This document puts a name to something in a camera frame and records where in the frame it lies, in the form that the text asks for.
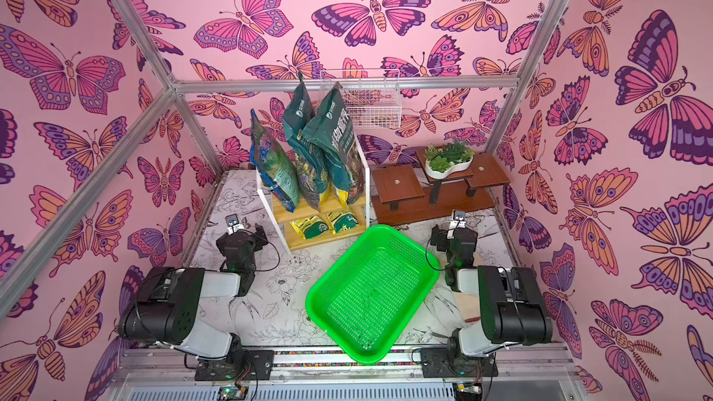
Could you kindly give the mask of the blue green soil bag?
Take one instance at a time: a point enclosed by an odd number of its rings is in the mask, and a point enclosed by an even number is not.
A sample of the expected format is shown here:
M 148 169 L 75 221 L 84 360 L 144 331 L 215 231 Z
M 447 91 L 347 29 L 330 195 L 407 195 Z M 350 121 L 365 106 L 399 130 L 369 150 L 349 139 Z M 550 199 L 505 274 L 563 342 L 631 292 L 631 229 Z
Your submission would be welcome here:
M 260 123 L 255 110 L 251 111 L 250 159 L 263 185 L 293 213 L 300 203 L 300 188 L 294 165 L 280 142 Z

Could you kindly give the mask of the dark green fertilizer bag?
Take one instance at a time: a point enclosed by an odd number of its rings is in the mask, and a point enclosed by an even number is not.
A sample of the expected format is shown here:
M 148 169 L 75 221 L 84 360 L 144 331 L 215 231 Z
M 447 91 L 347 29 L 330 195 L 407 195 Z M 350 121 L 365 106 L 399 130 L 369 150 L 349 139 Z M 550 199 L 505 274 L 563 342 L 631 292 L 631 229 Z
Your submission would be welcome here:
M 307 140 L 303 134 L 307 124 L 315 117 L 304 77 L 298 75 L 299 85 L 293 91 L 290 104 L 282 115 L 287 143 L 293 150 L 294 166 L 300 191 L 307 204 L 319 211 L 328 197 L 330 177 L 324 154 L 320 147 Z
M 322 150 L 341 204 L 354 204 L 364 193 L 366 178 L 340 83 L 335 83 L 321 100 L 317 115 L 303 130 L 303 138 Z

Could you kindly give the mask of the green plastic basket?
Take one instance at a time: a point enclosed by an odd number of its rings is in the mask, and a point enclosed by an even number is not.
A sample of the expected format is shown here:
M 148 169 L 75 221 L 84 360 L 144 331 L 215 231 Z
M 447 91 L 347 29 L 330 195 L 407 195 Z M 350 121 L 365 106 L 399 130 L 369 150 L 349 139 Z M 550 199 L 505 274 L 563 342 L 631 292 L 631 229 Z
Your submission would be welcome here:
M 374 225 L 306 294 L 305 310 L 349 358 L 371 366 L 397 343 L 441 269 L 426 246 Z

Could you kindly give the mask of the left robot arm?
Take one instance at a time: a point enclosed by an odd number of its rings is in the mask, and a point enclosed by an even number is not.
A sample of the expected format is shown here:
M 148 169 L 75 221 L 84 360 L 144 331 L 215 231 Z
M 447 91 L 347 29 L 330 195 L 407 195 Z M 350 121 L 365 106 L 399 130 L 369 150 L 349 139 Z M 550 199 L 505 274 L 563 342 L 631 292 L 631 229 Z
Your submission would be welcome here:
M 158 345 L 196 359 L 188 369 L 197 382 L 266 381 L 272 351 L 250 351 L 238 334 L 200 319 L 200 303 L 211 298 L 243 298 L 255 280 L 255 255 L 269 245 L 262 226 L 231 228 L 217 241 L 224 258 L 217 271 L 202 267 L 154 267 L 119 321 L 125 340 Z

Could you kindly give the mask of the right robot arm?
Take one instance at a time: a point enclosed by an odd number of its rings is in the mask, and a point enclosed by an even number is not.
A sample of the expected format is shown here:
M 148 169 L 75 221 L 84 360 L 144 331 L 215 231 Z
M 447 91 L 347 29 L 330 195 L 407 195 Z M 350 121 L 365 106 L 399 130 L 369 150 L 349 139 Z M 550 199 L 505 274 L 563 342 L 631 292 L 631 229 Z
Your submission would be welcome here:
M 469 228 L 432 228 L 429 244 L 447 255 L 447 265 L 441 269 L 447 285 L 455 293 L 474 296 L 479 316 L 453 330 L 444 347 L 420 351 L 426 378 L 496 377 L 497 352 L 545 345 L 553 339 L 553 322 L 534 272 L 526 267 L 477 265 L 473 257 L 477 240 L 478 234 Z

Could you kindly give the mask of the yellow green packet left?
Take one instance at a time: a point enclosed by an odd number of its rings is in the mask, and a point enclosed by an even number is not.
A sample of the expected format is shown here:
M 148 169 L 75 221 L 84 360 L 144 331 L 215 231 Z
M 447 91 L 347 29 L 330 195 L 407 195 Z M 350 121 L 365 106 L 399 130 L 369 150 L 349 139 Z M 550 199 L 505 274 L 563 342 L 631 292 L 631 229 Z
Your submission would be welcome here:
M 293 220 L 290 226 L 302 239 L 315 239 L 330 231 L 329 225 L 318 215 Z

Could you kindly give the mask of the yellow green packet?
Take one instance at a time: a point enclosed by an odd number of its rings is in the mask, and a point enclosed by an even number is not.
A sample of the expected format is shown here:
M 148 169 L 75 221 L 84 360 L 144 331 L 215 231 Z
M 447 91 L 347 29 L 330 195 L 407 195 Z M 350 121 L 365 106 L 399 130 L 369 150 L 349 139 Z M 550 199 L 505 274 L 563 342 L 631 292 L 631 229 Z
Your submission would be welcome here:
M 333 234 L 339 234 L 360 226 L 356 215 L 350 210 L 327 213 L 327 222 Z
M 329 225 L 318 215 L 293 220 L 290 226 L 302 239 L 315 239 L 330 231 Z

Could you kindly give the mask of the brown wooden step stand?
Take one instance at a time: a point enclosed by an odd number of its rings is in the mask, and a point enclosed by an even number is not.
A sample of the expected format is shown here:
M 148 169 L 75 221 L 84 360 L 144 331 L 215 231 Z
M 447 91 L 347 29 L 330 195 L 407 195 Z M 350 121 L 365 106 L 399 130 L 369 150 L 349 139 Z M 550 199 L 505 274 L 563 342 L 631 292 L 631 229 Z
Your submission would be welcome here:
M 425 150 L 417 150 L 418 165 L 388 165 L 371 171 L 377 195 L 371 204 L 377 221 L 400 226 L 450 215 L 454 210 L 473 213 L 495 206 L 489 190 L 510 182 L 495 158 L 487 153 L 473 156 L 467 169 L 443 179 L 430 176 L 421 182 L 425 171 Z

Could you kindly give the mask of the succulent plant white pot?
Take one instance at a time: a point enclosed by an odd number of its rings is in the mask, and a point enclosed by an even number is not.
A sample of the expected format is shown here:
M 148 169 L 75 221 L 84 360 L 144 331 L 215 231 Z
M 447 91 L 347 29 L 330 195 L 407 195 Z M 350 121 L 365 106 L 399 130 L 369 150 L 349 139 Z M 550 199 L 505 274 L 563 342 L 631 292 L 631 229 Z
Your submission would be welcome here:
M 429 146 L 424 152 L 425 174 L 434 179 L 445 179 L 452 174 L 464 172 L 475 152 L 464 142 L 452 142 L 442 147 Z

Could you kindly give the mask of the yellow green packet right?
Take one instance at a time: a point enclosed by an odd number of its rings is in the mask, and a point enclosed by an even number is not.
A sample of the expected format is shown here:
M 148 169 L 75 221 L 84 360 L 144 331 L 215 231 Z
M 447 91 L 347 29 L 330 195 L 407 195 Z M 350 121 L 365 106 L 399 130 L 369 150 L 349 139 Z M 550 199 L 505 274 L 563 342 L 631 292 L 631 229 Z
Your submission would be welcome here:
M 356 215 L 350 210 L 327 213 L 327 222 L 333 234 L 339 234 L 360 226 Z

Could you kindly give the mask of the white frame wooden shelf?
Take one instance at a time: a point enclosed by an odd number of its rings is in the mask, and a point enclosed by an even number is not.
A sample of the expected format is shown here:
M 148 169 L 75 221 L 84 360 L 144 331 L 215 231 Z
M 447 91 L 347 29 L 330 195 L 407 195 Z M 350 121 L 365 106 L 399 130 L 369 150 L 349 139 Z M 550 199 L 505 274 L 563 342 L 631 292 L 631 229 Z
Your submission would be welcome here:
M 356 217 L 356 220 L 358 220 L 356 227 L 349 230 L 342 230 L 333 233 L 332 230 L 328 228 L 324 233 L 315 238 L 304 239 L 297 231 L 294 230 L 291 222 L 310 217 L 318 217 L 322 222 L 327 223 L 329 221 L 328 215 L 331 213 L 342 212 L 345 209 L 342 204 L 340 204 L 339 199 L 332 192 L 330 192 L 327 199 L 320 205 L 321 212 L 318 212 L 309 206 L 305 200 L 301 200 L 295 210 L 293 212 L 289 212 L 283 207 L 280 201 L 272 195 L 271 191 L 263 186 L 260 174 L 255 172 L 257 195 L 267 211 L 267 217 L 272 226 L 274 226 L 281 244 L 286 251 L 291 252 L 294 250 L 308 249 L 333 241 L 341 241 L 341 239 L 358 237 L 364 234 L 371 226 L 371 219 L 369 219 L 369 212 L 371 211 L 371 195 L 369 194 L 369 186 L 371 185 L 371 170 L 369 170 L 369 165 L 362 148 L 360 148 L 360 146 L 356 147 L 365 172 L 365 189 L 363 195 L 360 196 L 353 204 L 348 206 L 348 211 Z

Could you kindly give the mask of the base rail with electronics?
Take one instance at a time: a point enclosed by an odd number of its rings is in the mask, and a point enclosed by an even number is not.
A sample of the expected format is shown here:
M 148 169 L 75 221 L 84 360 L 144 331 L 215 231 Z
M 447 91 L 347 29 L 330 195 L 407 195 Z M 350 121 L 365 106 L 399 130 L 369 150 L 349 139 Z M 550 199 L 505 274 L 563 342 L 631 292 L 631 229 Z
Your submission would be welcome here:
M 398 345 L 374 366 L 336 346 L 249 348 L 245 376 L 199 381 L 178 352 L 124 353 L 105 400 L 586 400 L 562 345 L 511 347 L 452 366 L 443 345 Z

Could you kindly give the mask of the aluminium cage frame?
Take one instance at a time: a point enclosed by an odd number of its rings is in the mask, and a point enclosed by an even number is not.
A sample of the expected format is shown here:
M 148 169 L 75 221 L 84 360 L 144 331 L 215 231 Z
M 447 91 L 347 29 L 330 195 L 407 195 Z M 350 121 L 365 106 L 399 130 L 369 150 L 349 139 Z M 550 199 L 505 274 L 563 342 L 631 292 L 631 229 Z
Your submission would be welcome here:
M 48 264 L 57 248 L 70 234 L 79 219 L 89 210 L 90 205 L 111 184 L 118 171 L 129 161 L 129 158 L 139 148 L 146 133 L 154 124 L 159 122 L 161 116 L 169 107 L 175 107 L 181 114 L 185 124 L 191 130 L 195 142 L 202 151 L 205 159 L 218 173 L 223 172 L 223 167 L 217 159 L 207 135 L 189 109 L 185 100 L 187 94 L 203 92 L 279 92 L 291 91 L 297 87 L 295 80 L 238 80 L 223 82 L 203 81 L 178 81 L 172 76 L 160 56 L 149 33 L 144 29 L 139 15 L 134 11 L 129 0 L 111 0 L 117 7 L 121 16 L 128 24 L 129 31 L 137 45 L 145 54 L 150 67 L 157 79 L 162 84 L 161 94 L 152 102 L 148 111 L 141 113 L 128 133 L 118 142 L 108 157 L 100 164 L 88 178 L 84 185 L 72 195 L 66 203 L 64 210 L 54 218 L 47 228 L 40 231 L 37 237 L 25 250 L 17 265 L 1 280 L 1 314 L 9 313 L 14 304 L 22 297 L 26 289 L 39 276 Z M 396 89 L 437 89 L 447 87 L 506 87 L 520 93 L 525 89 L 525 83 L 533 76 L 534 68 L 543 54 L 545 46 L 549 43 L 564 14 L 564 9 L 570 0 L 549 0 L 543 21 L 531 42 L 529 51 L 525 55 L 523 64 L 515 75 L 476 76 L 461 75 L 453 77 L 403 77 L 385 78 L 384 76 L 368 77 L 364 79 L 340 79 L 338 85 L 347 90 L 377 89 L 393 87 Z

